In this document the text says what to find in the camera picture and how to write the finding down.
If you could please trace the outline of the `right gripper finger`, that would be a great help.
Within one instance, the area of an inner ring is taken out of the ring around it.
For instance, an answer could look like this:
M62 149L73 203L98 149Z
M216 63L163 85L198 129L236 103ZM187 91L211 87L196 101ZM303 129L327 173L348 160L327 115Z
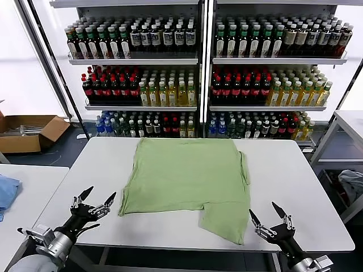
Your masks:
M287 229L292 229L292 216L288 215L282 207L277 205L275 202L272 202L272 206L279 215L279 217L282 219L282 222L286 224Z
M270 228L267 228L264 225L262 225L260 220L257 218L255 213L251 209L249 209L249 213L251 216L252 223L255 226L255 233L264 240L273 240L277 235L277 233L271 230Z

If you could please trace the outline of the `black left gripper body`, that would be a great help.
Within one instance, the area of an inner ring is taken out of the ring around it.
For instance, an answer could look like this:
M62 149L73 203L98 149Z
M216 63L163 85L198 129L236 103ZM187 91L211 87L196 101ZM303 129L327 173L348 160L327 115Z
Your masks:
M62 226L57 227L55 231L66 235L68 238L77 238L85 231L98 227L99 223L85 227L87 223L98 220L98 217L88 213L91 208L94 208L94 206L87 204L80 204L77 209L71 208L71 217Z

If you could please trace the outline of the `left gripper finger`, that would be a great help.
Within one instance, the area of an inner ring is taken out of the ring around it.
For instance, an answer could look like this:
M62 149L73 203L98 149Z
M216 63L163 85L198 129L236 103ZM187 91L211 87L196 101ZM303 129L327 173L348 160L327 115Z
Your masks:
M73 197L72 208L77 209L80 204L89 196L91 191L93 190L93 186L89 187L88 189L84 190L79 196Z
M97 207L89 209L88 213L95 217L104 217L111 211L111 206L114 202L116 192L107 198L107 200Z

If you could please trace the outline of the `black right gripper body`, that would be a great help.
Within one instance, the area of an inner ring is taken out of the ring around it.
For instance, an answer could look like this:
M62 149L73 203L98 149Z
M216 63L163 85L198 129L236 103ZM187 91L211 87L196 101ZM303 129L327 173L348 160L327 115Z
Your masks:
M288 265L296 265L301 261L301 247L294 239L295 230L288 229L286 223L282 223L271 227L276 232L271 239L272 244L280 247L281 251L286 255Z

